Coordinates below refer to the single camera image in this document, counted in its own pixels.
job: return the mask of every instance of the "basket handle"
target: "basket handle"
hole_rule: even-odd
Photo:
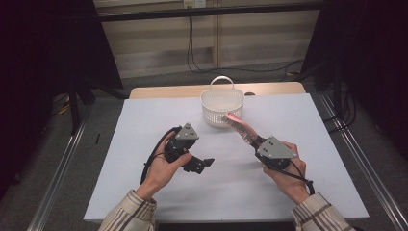
[[[232,80],[229,78],[229,77],[226,77],[226,76],[218,76],[218,77],[216,77],[213,81],[211,81],[211,84],[210,84],[210,89],[211,89],[211,86],[213,85],[213,83],[215,82],[215,81],[217,81],[217,80],[220,80],[220,79],[226,79],[226,80],[228,80],[229,82],[231,82],[231,84],[232,84],[232,89],[234,88],[234,82],[232,82]]]

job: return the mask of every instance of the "shirt cuff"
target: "shirt cuff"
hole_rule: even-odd
[[[157,203],[154,199],[150,202],[143,200],[135,194],[135,191],[130,190],[120,202],[120,207],[133,218],[150,220],[154,218]]]
[[[313,194],[304,200],[301,204],[297,205],[292,213],[296,224],[304,224],[309,220],[317,217],[325,209],[332,205],[320,194]]]

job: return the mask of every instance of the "wall outlet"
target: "wall outlet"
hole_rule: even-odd
[[[195,0],[195,8],[205,8],[207,7],[207,1],[206,0]]]
[[[194,0],[184,0],[184,8],[194,8]]]

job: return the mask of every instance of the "person's left hand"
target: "person's left hand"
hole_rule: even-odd
[[[169,133],[157,148],[155,158],[147,172],[146,179],[136,190],[136,195],[144,200],[151,200],[154,193],[164,187],[173,177],[176,170],[185,165],[192,154],[186,153],[179,157],[175,162],[169,163],[165,158],[165,146],[167,141],[175,135],[175,132]]]

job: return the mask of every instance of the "white basket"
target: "white basket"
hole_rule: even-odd
[[[213,90],[213,83],[220,79],[226,79],[231,82],[232,88]],[[230,78],[226,76],[216,77],[211,82],[210,89],[204,90],[201,93],[201,104],[205,121],[215,127],[229,127],[222,121],[222,117],[226,112],[231,112],[241,117],[243,100],[243,92],[234,88],[234,83]]]

